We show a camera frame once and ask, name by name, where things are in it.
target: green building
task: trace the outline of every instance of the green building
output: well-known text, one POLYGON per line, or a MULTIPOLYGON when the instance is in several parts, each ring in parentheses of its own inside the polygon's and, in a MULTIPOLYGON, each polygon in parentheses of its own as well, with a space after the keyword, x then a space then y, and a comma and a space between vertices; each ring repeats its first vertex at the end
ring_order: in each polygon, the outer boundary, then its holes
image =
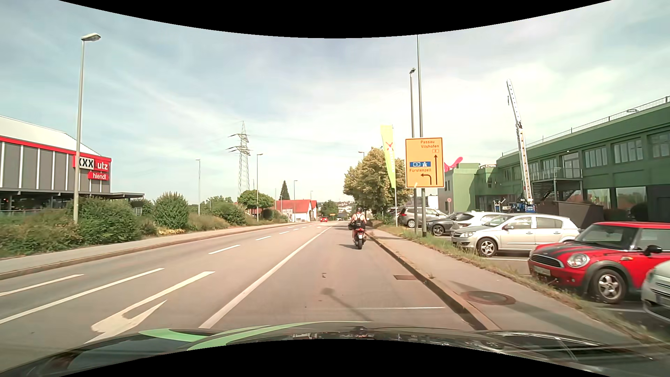
MULTIPOLYGON (((670 222, 669 98, 527 144, 533 200, 589 201, 609 219, 648 203, 650 220, 670 222)), ((492 211, 494 201, 505 206, 522 192, 519 151, 511 150, 495 165, 446 172, 438 197, 442 211, 492 211)))

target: direction sign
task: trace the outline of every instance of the direction sign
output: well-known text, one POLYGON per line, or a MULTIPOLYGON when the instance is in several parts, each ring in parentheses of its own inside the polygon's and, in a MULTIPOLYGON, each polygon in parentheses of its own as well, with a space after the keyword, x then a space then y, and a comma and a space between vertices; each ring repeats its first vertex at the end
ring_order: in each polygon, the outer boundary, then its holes
POLYGON ((442 138, 405 139, 408 189, 444 188, 442 138))

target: silver car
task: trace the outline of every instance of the silver car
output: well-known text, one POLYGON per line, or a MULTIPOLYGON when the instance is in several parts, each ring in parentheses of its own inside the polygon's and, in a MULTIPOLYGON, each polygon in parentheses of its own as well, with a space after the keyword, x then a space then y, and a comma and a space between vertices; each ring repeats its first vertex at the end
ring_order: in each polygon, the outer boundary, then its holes
POLYGON ((563 216, 539 213, 500 215, 481 226, 455 230, 452 244, 491 257, 498 251, 531 252, 536 246, 574 239, 577 225, 563 216))

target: red mini cooper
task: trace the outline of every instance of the red mini cooper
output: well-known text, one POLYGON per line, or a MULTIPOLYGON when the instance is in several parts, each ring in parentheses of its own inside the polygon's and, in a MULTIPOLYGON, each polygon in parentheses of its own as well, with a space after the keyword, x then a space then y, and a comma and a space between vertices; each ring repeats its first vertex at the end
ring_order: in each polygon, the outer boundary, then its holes
POLYGON ((595 223, 574 240, 531 252, 531 274, 597 301, 617 304, 638 293, 647 272, 670 260, 670 223, 595 223))

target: white arrow road marking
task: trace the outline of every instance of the white arrow road marking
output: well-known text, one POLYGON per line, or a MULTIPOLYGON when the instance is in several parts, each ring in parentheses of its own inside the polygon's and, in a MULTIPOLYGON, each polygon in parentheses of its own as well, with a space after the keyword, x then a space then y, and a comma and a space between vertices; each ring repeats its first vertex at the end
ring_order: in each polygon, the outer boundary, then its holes
POLYGON ((158 304, 158 305, 156 305, 152 308, 147 309, 144 313, 138 314, 135 317, 130 318, 130 319, 125 318, 123 316, 125 313, 128 313, 129 311, 131 311, 131 310, 133 310, 137 307, 140 307, 140 306, 142 306, 146 303, 150 303, 151 301, 153 301, 153 300, 155 300, 159 297, 165 296, 166 294, 168 294, 168 293, 170 293, 174 290, 177 290, 177 289, 179 289, 183 286, 189 285, 192 282, 200 280, 200 279, 202 279, 205 276, 208 276, 210 274, 214 274, 214 271, 201 272, 201 273, 193 276, 190 279, 186 279, 181 283, 175 284, 175 285, 169 287, 168 289, 165 289, 161 292, 158 292, 151 297, 147 297, 146 299, 144 299, 144 300, 142 300, 142 301, 140 301, 136 304, 133 304, 133 305, 127 307, 126 309, 123 309, 122 311, 120 311, 120 312, 118 312, 114 315, 111 315, 111 316, 103 319, 102 321, 100 321, 100 322, 98 322, 95 325, 90 327, 91 330, 93 330, 97 333, 102 333, 102 334, 94 337, 93 339, 89 340, 87 343, 90 343, 92 341, 97 341, 97 340, 100 340, 100 339, 104 339, 104 338, 108 338, 108 337, 112 337, 112 336, 116 336, 116 335, 118 335, 118 334, 120 334, 124 331, 128 331, 128 330, 132 329, 133 327, 139 325, 142 321, 144 321, 148 316, 150 316, 161 305, 163 305, 165 303, 165 301, 163 301, 162 303, 160 303, 160 304, 158 304))

